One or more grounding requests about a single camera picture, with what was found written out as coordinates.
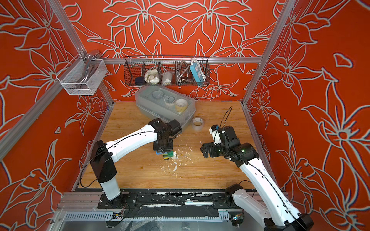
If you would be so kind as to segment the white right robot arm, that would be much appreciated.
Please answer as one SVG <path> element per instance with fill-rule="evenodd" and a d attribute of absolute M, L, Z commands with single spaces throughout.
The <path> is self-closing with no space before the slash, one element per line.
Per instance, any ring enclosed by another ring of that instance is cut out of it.
<path fill-rule="evenodd" d="M 247 195 L 240 186 L 228 188 L 234 204 L 253 217 L 265 231 L 309 231 L 314 221 L 308 214 L 301 213 L 284 195 L 267 172 L 254 147 L 241 144 L 239 139 L 204 143 L 201 152 L 205 158 L 224 157 L 234 162 L 248 177 L 263 200 L 258 202 Z"/>

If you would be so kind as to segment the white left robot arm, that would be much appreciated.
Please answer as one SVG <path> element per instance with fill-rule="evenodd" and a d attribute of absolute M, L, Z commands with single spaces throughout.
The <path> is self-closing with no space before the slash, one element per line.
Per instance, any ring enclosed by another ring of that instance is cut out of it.
<path fill-rule="evenodd" d="M 107 200 L 113 201 L 121 195 L 116 179 L 116 162 L 148 143 L 153 144 L 156 153 L 169 153 L 173 150 L 173 140 L 181 132 L 182 127 L 177 120 L 166 123 L 157 118 L 117 140 L 97 141 L 92 148 L 90 165 Z"/>

